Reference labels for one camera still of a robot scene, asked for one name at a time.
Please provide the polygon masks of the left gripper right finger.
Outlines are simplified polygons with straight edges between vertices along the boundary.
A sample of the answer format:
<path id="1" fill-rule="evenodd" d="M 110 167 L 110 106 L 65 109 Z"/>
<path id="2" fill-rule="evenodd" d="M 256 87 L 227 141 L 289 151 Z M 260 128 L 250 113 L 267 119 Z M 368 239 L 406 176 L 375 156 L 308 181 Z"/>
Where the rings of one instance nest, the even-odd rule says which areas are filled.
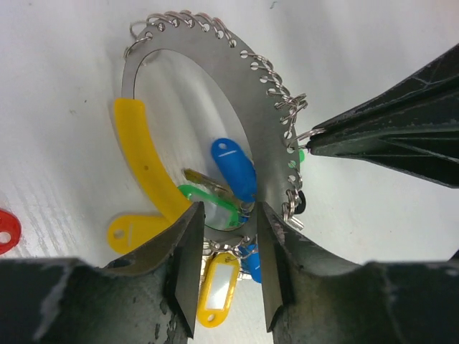
<path id="1" fill-rule="evenodd" d="M 275 331 L 283 313 L 300 307 L 320 282 L 359 267 L 291 228 L 266 202 L 256 204 L 265 324 Z"/>

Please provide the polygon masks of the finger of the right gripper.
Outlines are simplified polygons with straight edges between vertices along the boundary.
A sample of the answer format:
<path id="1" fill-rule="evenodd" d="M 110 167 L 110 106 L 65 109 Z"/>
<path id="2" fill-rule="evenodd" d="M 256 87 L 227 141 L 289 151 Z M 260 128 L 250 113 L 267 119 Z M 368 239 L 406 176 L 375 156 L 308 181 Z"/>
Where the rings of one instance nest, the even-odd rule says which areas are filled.
<path id="1" fill-rule="evenodd" d="M 350 158 L 458 187 L 458 47 L 315 127 L 315 156 Z"/>

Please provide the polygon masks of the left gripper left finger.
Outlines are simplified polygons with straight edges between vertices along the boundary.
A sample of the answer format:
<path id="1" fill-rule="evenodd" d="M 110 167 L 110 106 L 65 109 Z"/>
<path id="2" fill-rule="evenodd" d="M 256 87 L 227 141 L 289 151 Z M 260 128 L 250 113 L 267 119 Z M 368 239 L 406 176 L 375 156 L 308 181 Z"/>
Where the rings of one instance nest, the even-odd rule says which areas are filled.
<path id="1" fill-rule="evenodd" d="M 204 204 L 195 202 L 170 227 L 106 266 L 123 276 L 147 274 L 166 266 L 162 296 L 179 316 L 188 338 L 194 337 L 196 323 L 204 220 Z"/>

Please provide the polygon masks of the metal keyring with keys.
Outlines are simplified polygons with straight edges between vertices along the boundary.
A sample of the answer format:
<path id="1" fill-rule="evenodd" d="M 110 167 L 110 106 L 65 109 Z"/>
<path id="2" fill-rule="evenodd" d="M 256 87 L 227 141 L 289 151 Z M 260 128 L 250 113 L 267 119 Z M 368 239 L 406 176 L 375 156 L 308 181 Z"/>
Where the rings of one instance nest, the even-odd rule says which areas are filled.
<path id="1" fill-rule="evenodd" d="M 233 196 L 257 206 L 288 229 L 302 229 L 303 181 L 295 134 L 305 95 L 292 96 L 269 59 L 254 53 L 223 22 L 187 10 L 151 14 L 125 52 L 121 96 L 114 103 L 119 143 L 139 186 L 174 223 L 191 202 L 169 177 L 151 140 L 144 104 L 135 97 L 138 70 L 161 50 L 178 52 L 198 64 L 226 95 L 245 131 L 250 154 L 228 138 L 210 153 Z"/>

